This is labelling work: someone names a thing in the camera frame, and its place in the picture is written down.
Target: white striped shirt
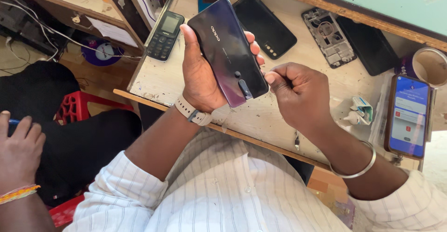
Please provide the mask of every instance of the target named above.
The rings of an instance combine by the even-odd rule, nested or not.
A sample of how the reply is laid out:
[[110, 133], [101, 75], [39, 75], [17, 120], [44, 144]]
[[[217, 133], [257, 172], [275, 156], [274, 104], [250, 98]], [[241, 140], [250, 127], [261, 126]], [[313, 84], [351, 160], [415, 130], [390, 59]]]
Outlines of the white striped shirt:
[[[121, 152], [96, 176], [65, 232], [350, 231], [285, 158], [202, 129], [165, 182]], [[373, 231], [447, 231], [447, 197], [418, 171], [393, 194], [356, 207]]]

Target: purple gradient phone back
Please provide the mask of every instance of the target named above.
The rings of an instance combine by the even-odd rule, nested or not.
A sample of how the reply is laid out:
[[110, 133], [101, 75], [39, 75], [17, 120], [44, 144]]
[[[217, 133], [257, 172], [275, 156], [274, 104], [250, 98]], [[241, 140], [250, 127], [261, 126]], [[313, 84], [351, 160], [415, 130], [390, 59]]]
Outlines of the purple gradient phone back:
[[[188, 25], [196, 33], [203, 56], [210, 63], [231, 107], [268, 92], [268, 85], [229, 0], [216, 1], [191, 18]], [[240, 81], [247, 85], [248, 94], [241, 90]]]

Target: pen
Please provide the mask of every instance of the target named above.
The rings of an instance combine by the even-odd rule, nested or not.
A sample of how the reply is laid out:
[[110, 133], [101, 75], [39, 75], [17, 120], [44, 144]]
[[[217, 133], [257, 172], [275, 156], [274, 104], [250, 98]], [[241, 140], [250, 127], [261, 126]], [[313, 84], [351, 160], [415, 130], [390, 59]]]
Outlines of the pen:
[[18, 124], [20, 123], [20, 120], [10, 118], [10, 119], [8, 120], [8, 123], [9, 123], [10, 125], [18, 125]]

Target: white smartwatch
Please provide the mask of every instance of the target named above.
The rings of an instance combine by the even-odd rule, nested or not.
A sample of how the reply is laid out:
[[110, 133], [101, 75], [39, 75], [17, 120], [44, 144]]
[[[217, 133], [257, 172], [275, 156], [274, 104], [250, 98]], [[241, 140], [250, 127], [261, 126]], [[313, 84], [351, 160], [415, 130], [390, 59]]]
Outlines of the white smartwatch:
[[189, 122], [194, 122], [199, 126], [206, 126], [212, 120], [213, 117], [209, 113], [201, 112], [195, 109], [186, 99], [183, 94], [180, 94], [177, 101], [175, 102], [176, 108], [181, 112]]

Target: wooden drawer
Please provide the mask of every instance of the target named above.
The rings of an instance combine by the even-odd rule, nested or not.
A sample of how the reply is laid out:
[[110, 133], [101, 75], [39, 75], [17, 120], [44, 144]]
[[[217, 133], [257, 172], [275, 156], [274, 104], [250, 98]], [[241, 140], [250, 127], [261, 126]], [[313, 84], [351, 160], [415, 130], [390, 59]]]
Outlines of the wooden drawer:
[[[101, 32], [96, 29], [92, 23], [90, 22], [90, 20], [88, 20], [87, 17], [89, 18], [93, 18], [93, 19], [97, 19], [100, 21], [103, 21], [102, 19], [96, 17], [96, 16], [92, 16], [92, 15], [86, 15], [85, 13], [76, 11], [76, 10], [72, 10], [70, 8], [46, 1], [46, 0], [35, 0], [40, 6], [42, 6], [44, 9], [46, 9], [50, 14], [52, 14], [57, 20], [59, 20], [61, 23], [64, 23], [67, 26], [70, 26], [72, 28], [84, 31], [86, 33], [95, 35], [97, 37], [101, 37], [103, 39], [107, 39], [109, 41], [111, 41], [112, 43], [115, 43], [117, 46], [122, 47], [123, 49], [125, 49], [127, 52], [129, 52], [132, 55], [138, 55], [141, 56], [142, 54], [142, 50], [138, 47], [134, 47], [134, 46], [130, 46], [127, 45], [126, 43], [117, 41], [115, 39], [109, 38], [109, 37], [104, 37]], [[78, 22], [75, 22], [73, 19], [74, 18], [79, 18]], [[105, 22], [111, 25], [114, 25], [120, 29], [123, 29], [125, 31], [129, 31], [127, 26], [125, 24], [120, 24], [117, 22], [112, 22], [112, 21], [108, 21]]]

